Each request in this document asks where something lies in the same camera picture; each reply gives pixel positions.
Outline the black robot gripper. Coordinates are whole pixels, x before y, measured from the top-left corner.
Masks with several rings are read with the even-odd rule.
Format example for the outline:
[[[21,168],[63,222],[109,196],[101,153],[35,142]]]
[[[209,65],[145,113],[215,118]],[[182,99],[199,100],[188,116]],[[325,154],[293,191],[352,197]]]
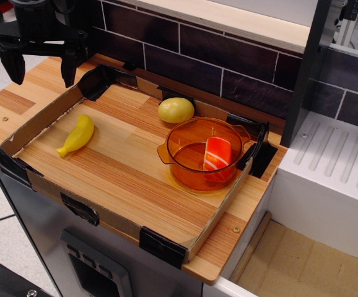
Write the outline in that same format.
[[[15,20],[0,22],[0,60],[11,81],[21,85],[25,77],[25,55],[61,58],[65,87],[74,84],[77,65],[88,56],[85,30],[63,24],[55,1],[11,1]]]

